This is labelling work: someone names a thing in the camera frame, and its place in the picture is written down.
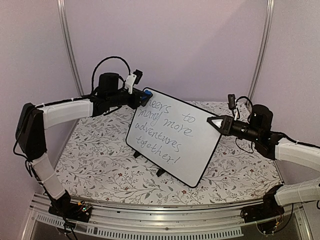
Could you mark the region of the blue whiteboard eraser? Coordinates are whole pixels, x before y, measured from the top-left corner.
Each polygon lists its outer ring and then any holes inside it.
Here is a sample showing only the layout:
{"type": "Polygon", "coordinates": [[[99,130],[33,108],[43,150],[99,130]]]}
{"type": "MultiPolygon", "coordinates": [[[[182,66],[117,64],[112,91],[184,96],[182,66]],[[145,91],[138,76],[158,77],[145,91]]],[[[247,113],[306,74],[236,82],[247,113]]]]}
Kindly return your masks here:
{"type": "Polygon", "coordinates": [[[143,96],[141,97],[141,104],[145,106],[148,103],[148,101],[152,98],[152,96],[153,93],[151,91],[145,90],[143,92],[143,96]]]}

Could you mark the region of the small black-framed whiteboard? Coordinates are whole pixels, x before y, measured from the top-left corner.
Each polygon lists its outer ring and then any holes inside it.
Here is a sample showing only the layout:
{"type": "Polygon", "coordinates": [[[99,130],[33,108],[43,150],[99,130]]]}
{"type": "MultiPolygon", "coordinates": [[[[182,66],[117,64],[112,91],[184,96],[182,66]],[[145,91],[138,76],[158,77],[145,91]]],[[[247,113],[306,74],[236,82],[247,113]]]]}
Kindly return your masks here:
{"type": "Polygon", "coordinates": [[[207,169],[221,134],[207,118],[213,113],[158,90],[133,114],[126,144],[168,174],[195,188],[207,169]]]}

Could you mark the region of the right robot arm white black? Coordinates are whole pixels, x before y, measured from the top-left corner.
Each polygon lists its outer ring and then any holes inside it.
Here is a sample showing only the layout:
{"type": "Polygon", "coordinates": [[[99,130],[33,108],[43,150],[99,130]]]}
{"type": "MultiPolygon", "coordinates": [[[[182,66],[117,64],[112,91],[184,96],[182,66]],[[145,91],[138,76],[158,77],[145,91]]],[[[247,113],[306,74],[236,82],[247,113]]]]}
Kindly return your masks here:
{"type": "Polygon", "coordinates": [[[319,146],[273,131],[272,120],[271,110],[261,104],[253,106],[248,122],[229,115],[207,118],[221,135],[252,142],[262,157],[275,161],[279,167],[284,183],[263,195],[263,203],[258,208],[262,218],[269,218],[278,207],[320,199],[319,146]]]}

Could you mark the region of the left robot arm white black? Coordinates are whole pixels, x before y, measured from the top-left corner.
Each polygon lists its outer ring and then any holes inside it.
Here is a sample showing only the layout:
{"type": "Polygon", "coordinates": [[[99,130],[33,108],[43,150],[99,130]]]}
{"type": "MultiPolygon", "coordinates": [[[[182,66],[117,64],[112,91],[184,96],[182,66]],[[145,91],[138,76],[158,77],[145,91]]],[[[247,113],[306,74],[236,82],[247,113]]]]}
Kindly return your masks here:
{"type": "Polygon", "coordinates": [[[145,106],[152,93],[134,87],[142,76],[143,73],[137,69],[127,76],[122,87],[118,87],[122,77],[107,72],[100,75],[98,86],[91,94],[40,105],[30,102],[23,105],[14,146],[20,147],[20,156],[26,159],[26,168],[37,178],[52,205],[63,217],[70,217],[74,213],[74,205],[49,160],[45,131],[65,122],[108,115],[123,106],[133,110],[145,106]]]}

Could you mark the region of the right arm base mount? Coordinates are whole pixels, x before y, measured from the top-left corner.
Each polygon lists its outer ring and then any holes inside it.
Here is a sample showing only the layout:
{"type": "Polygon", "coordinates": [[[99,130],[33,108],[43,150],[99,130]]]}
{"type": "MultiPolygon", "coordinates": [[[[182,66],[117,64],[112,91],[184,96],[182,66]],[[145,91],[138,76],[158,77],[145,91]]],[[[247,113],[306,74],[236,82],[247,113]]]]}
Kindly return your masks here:
{"type": "Polygon", "coordinates": [[[274,234],[280,224],[280,220],[285,213],[284,207],[279,206],[275,200],[274,193],[266,193],[263,196],[263,202],[260,204],[245,206],[240,211],[240,217],[245,223],[258,222],[272,218],[270,221],[258,223],[257,229],[264,235],[274,234]]]}

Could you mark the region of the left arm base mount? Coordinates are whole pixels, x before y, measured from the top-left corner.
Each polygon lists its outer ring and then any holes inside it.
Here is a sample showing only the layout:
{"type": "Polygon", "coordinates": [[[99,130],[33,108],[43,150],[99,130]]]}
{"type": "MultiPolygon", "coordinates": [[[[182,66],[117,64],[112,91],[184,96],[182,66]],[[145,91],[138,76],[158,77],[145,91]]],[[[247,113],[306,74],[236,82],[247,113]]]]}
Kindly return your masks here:
{"type": "Polygon", "coordinates": [[[62,218],[88,223],[92,214],[92,205],[83,200],[75,203],[71,202],[68,192],[65,192],[60,198],[54,199],[48,196],[51,202],[48,212],[62,218]]]}

